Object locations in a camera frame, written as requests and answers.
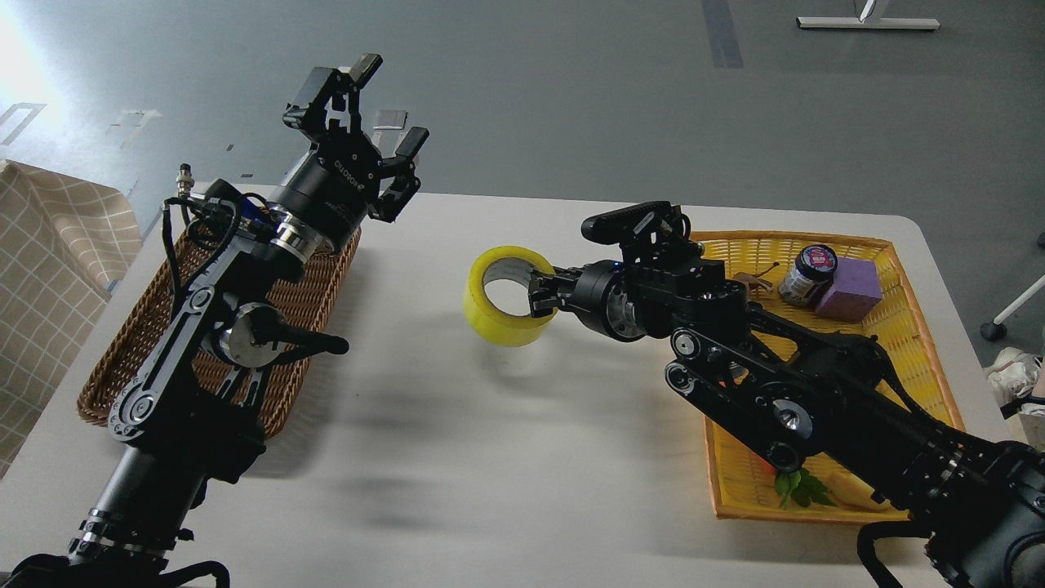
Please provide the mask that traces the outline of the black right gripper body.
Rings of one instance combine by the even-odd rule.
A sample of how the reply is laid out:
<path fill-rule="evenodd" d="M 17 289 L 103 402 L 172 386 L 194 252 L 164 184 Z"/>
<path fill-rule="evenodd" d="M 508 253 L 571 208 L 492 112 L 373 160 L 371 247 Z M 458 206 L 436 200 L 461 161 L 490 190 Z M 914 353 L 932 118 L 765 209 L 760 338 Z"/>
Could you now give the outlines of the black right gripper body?
<path fill-rule="evenodd" d="M 556 271 L 561 308 L 595 332 L 616 340 L 634 338 L 634 306 L 625 290 L 619 261 L 597 261 L 581 268 Z"/>

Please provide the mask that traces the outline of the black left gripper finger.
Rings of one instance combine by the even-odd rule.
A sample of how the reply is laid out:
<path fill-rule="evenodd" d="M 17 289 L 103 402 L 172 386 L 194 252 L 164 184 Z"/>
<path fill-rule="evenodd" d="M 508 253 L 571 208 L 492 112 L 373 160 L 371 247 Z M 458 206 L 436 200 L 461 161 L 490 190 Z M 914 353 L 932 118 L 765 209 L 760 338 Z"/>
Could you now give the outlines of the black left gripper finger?
<path fill-rule="evenodd" d="M 361 92 L 384 63 L 377 53 L 363 53 L 347 68 L 314 67 L 297 96 L 285 105 L 285 127 L 301 131 L 309 150 L 343 138 L 356 138 L 376 149 L 362 130 Z"/>
<path fill-rule="evenodd" d="M 417 156 L 429 139 L 426 127 L 411 127 L 403 135 L 392 157 L 377 164 L 376 179 L 391 180 L 387 189 L 370 199 L 368 215 L 385 224 L 394 222 L 408 202 L 418 193 L 420 179 L 416 175 Z"/>

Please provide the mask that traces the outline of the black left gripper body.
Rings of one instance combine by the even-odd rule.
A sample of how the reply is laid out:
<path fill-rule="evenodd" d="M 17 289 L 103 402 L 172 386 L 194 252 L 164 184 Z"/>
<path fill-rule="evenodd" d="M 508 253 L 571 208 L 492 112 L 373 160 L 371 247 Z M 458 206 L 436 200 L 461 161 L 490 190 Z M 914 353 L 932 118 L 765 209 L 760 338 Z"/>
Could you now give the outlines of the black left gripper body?
<path fill-rule="evenodd" d="M 342 250 L 366 217 L 387 222 L 389 160 L 354 122 L 293 122 L 309 149 L 283 178 L 273 206 L 275 256 Z"/>

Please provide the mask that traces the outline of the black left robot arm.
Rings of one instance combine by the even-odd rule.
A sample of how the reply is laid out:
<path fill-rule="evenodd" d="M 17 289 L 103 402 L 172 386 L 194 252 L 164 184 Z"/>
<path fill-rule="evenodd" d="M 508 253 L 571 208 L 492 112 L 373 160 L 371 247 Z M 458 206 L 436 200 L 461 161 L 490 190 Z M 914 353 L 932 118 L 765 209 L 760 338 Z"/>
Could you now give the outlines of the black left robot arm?
<path fill-rule="evenodd" d="M 126 451 L 68 552 L 23 559 L 5 586 L 183 587 L 202 577 L 230 585 L 213 559 L 168 569 L 167 552 L 193 539 L 185 517 L 207 483 L 238 483 L 264 454 L 259 413 L 273 369 L 349 350 L 342 337 L 291 325 L 269 292 L 298 283 L 318 250 L 346 246 L 366 217 L 395 221 L 420 189 L 416 157 L 429 131 L 411 127 L 384 157 L 362 130 L 361 92 L 381 64 L 366 53 L 348 68 L 310 71 L 282 117 L 309 150 L 261 205 L 224 180 L 196 194 L 180 169 L 179 193 L 163 206 L 193 212 L 193 227 L 211 228 L 216 244 L 181 278 L 164 217 L 168 324 L 109 409 L 109 434 Z"/>

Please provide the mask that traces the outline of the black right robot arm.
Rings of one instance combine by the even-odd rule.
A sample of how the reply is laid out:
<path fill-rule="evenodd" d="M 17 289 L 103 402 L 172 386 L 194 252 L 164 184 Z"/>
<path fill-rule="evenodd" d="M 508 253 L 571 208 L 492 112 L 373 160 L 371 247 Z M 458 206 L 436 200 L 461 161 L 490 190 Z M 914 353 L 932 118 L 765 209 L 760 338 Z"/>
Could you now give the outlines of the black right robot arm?
<path fill-rule="evenodd" d="M 953 587 L 1041 587 L 1043 454 L 946 425 L 903 389 L 875 339 L 815 332 L 766 311 L 723 261 L 703 256 L 689 217 L 667 201 L 585 220 L 583 237 L 622 258 L 535 268 L 533 317 L 574 313 L 619 342 L 669 340 L 665 380 L 781 472 L 825 453 L 905 521 L 863 526 L 857 554 L 880 587 L 898 580 L 878 559 L 883 538 L 922 538 Z"/>

